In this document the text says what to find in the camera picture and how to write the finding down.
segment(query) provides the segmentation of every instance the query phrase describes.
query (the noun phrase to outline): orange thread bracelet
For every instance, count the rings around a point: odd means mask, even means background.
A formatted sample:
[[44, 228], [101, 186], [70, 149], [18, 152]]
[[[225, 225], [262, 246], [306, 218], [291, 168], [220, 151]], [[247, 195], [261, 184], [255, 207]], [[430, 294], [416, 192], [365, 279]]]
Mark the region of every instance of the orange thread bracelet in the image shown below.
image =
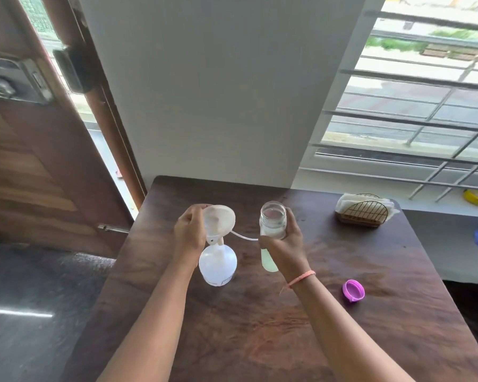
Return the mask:
[[306, 271], [304, 274], [302, 274], [301, 276], [298, 276], [296, 277], [292, 282], [288, 283], [285, 287], [283, 287], [280, 291], [280, 294], [286, 290], [286, 289], [289, 289], [289, 288], [292, 288], [292, 286], [297, 283], [297, 282], [300, 282], [301, 280], [307, 278], [308, 276], [311, 276], [311, 275], [315, 275], [315, 271]]

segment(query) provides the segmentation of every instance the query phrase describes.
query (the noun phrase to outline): pink bottle cap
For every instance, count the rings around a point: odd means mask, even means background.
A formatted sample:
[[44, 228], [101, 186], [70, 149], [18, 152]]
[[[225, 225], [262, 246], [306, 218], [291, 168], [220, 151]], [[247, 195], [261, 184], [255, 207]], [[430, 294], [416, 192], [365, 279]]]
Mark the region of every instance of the pink bottle cap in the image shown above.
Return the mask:
[[358, 302], [365, 297], [365, 289], [356, 280], [347, 280], [342, 286], [342, 291], [350, 302]]

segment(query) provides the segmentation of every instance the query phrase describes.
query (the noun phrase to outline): glass jar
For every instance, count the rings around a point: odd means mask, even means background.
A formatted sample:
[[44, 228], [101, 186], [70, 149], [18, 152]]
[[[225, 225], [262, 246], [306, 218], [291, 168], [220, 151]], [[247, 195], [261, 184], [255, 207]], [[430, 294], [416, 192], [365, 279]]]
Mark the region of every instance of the glass jar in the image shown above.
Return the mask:
[[[287, 227], [287, 210], [277, 201], [266, 202], [261, 209], [261, 236], [269, 236], [277, 240], [285, 237]], [[261, 249], [262, 266], [266, 271], [276, 272], [278, 267], [271, 258], [267, 249]]]

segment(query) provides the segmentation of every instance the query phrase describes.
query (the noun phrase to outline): white tissue paper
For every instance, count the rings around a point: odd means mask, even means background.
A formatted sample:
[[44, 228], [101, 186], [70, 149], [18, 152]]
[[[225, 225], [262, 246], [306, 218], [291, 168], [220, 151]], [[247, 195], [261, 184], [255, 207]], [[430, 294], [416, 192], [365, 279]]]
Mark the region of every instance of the white tissue paper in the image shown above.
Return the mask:
[[[336, 208], [335, 211], [337, 213], [344, 213], [347, 209], [349, 209], [350, 206], [363, 202], [363, 201], [376, 201], [381, 203], [386, 207], [388, 210], [388, 217], [386, 218], [386, 221], [388, 221], [393, 215], [400, 213], [398, 209], [395, 208], [395, 204], [393, 201], [387, 198], [375, 198], [371, 196], [362, 196], [360, 194], [349, 194], [345, 193], [343, 196], [340, 197], [338, 202], [336, 203]], [[369, 216], [371, 216], [371, 219], [374, 219], [376, 217], [376, 208], [374, 207], [373, 209], [370, 210], [372, 212], [371, 215], [365, 215], [365, 219], [369, 219]]]

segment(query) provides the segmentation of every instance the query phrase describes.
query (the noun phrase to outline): yellow object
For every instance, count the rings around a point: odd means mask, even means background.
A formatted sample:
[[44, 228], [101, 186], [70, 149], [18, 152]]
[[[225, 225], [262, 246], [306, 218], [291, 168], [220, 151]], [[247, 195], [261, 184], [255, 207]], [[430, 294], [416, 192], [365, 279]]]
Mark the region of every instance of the yellow object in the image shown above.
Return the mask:
[[478, 206], [478, 190], [467, 189], [464, 190], [464, 193], [462, 195], [467, 202]]

